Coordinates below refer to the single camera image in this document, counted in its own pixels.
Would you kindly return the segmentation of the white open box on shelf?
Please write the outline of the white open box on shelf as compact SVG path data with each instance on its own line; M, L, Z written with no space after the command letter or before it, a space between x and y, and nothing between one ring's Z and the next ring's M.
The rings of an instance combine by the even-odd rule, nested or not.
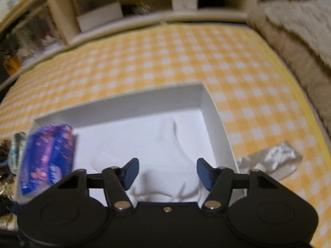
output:
M72 0L82 32L124 17L119 0Z

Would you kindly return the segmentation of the wooden headboard shelf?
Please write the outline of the wooden headboard shelf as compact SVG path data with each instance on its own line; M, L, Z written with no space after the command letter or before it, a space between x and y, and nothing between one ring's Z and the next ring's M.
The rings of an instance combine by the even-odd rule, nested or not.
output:
M196 11L173 11L172 0L119 0L123 18L82 32L72 0L21 0L1 19L1 72L9 77L70 46L161 21L244 23L261 1L198 0Z

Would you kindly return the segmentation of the white face mask pack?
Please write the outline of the white face mask pack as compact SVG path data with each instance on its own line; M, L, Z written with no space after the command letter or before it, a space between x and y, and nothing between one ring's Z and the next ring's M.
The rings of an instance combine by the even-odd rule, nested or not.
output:
M196 165L176 136L174 118L128 121L113 125L104 142L96 147L91 166L102 172L111 166L123 167L132 158L139 160L139 174L127 191L138 202L201 201L203 187Z

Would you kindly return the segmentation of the crumpled clear plastic wrapper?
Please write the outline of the crumpled clear plastic wrapper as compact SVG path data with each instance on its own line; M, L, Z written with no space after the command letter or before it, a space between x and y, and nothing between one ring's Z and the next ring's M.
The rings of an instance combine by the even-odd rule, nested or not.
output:
M303 156L287 141L236 159L241 174L257 169L277 181L293 174L302 161Z

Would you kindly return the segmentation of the white shallow cardboard box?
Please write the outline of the white shallow cardboard box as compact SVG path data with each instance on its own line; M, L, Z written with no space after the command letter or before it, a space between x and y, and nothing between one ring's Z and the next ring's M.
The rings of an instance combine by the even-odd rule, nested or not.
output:
M137 158L139 174L128 190L133 203L202 204L199 158L237 171L225 127L210 92L188 83L95 100L35 118L29 129L68 124L75 136L73 168L89 174Z

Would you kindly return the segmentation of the yellow checkered bed sheet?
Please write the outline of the yellow checkered bed sheet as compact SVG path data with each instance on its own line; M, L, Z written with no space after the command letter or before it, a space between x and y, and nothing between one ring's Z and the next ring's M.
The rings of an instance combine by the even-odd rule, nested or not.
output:
M174 24L65 51L22 74L1 102L1 138L42 115L129 91L202 82L236 157L289 141L303 155L283 184L319 215L315 247L330 247L330 153L312 107L281 59L240 25Z

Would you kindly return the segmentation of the beige fluffy blanket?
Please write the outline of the beige fluffy blanket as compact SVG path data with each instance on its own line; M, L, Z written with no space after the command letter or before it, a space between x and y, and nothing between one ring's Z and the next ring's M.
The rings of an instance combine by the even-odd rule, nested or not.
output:
M247 24L279 54L330 131L330 8L311 1L269 1Z

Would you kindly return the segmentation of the purple tissue pack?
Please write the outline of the purple tissue pack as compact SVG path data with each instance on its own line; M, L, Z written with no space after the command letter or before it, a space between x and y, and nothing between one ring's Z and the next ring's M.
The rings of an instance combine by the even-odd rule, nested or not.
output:
M22 195L40 194L70 174L74 151L68 124L42 126L29 136L19 178Z

